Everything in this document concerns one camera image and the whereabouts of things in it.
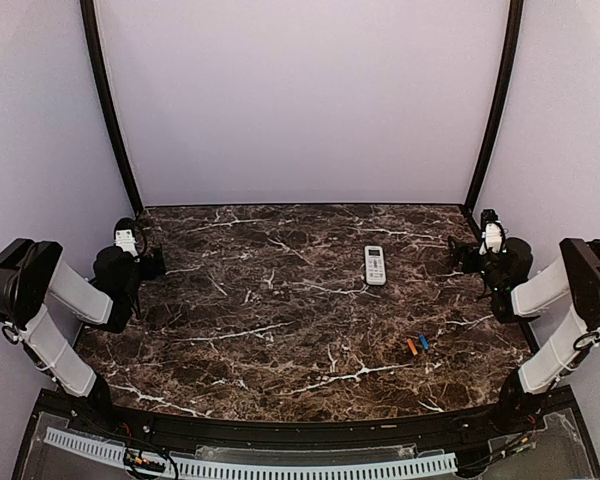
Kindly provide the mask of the white remote control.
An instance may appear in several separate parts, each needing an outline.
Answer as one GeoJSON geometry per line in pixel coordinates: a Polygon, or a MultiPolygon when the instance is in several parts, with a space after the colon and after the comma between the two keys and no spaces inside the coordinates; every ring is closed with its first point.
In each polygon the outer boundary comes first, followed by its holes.
{"type": "Polygon", "coordinates": [[[370,286],[384,286],[387,281],[384,251],[381,246],[364,247],[365,281],[370,286]]]}

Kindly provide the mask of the orange AAA battery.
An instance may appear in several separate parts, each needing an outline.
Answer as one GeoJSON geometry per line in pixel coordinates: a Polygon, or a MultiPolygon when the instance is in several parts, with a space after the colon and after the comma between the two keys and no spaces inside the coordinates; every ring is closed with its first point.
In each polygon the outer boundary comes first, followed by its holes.
{"type": "Polygon", "coordinates": [[[412,353],[413,356],[417,356],[418,355],[418,350],[413,342],[413,340],[411,338],[407,339],[407,345],[412,353]]]}

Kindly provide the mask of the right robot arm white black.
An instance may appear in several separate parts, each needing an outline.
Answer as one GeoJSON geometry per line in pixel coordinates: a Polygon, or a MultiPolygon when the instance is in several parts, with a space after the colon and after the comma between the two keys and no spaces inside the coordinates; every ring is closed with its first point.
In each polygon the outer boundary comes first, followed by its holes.
{"type": "Polygon", "coordinates": [[[563,377],[600,344],[600,239],[565,238],[557,258],[533,273],[531,246],[520,238],[464,243],[449,238],[451,264],[482,279],[493,316],[529,324],[549,315],[552,328],[537,351],[505,380],[490,424],[514,432],[563,377]]]}

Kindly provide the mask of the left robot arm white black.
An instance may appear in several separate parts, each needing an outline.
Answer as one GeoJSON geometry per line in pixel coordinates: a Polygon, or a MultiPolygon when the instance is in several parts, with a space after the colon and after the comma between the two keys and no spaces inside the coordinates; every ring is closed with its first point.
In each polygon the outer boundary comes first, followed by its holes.
{"type": "Polygon", "coordinates": [[[106,402],[106,381],[76,352],[67,323],[75,320],[96,330],[123,332],[140,312],[142,283],[165,272],[159,247],[142,254],[106,247],[96,256],[91,279],[69,265],[55,241],[18,238],[0,252],[3,333],[64,392],[88,400],[81,417],[100,436],[114,435],[121,415],[106,402]]]}

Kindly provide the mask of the blue AAA battery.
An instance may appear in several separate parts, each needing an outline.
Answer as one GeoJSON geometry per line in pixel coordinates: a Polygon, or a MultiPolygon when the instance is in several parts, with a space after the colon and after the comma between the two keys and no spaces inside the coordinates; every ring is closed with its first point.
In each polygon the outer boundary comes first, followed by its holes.
{"type": "Polygon", "coordinates": [[[419,334],[419,341],[424,351],[429,350],[429,344],[424,334],[419,334]]]}

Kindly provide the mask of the black front rail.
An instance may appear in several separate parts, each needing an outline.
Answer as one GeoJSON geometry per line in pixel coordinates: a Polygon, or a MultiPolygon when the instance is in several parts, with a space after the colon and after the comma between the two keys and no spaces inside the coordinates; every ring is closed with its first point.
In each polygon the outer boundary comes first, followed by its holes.
{"type": "Polygon", "coordinates": [[[414,443],[473,448],[504,433],[494,426],[490,406],[384,420],[314,423],[215,420],[126,407],[116,407],[114,412],[131,432],[127,440],[179,451],[201,445],[326,449],[414,443]]]}

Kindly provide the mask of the right black frame post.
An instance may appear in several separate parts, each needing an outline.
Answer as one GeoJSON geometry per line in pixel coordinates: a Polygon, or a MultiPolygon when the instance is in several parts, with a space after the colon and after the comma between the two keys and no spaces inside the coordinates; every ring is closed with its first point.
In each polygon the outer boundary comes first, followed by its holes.
{"type": "Polygon", "coordinates": [[[509,1],[503,47],[494,93],[475,168],[463,204],[464,209],[470,215],[473,214],[480,197],[500,129],[515,64],[523,9],[523,0],[509,1]]]}

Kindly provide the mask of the black frame post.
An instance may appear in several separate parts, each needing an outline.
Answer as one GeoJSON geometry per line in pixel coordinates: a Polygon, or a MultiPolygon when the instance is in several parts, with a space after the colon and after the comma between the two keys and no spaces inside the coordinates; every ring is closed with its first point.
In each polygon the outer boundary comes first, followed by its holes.
{"type": "Polygon", "coordinates": [[[114,105],[96,17],[96,5],[92,0],[80,0],[79,4],[92,75],[105,127],[127,199],[133,214],[138,216],[143,212],[144,205],[132,171],[114,105]]]}
{"type": "Polygon", "coordinates": [[[509,1],[503,47],[494,93],[475,168],[463,204],[464,209],[470,215],[473,214],[480,197],[500,129],[515,64],[523,9],[523,0],[509,1]]]}

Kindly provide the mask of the left black frame post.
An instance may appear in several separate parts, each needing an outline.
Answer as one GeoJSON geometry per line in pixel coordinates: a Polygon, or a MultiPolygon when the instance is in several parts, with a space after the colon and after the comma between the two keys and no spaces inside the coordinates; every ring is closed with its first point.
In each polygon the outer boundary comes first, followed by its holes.
{"type": "Polygon", "coordinates": [[[92,0],[80,0],[79,4],[92,75],[105,127],[127,199],[133,214],[138,216],[143,212],[144,205],[132,171],[114,105],[96,17],[96,5],[92,0]]]}

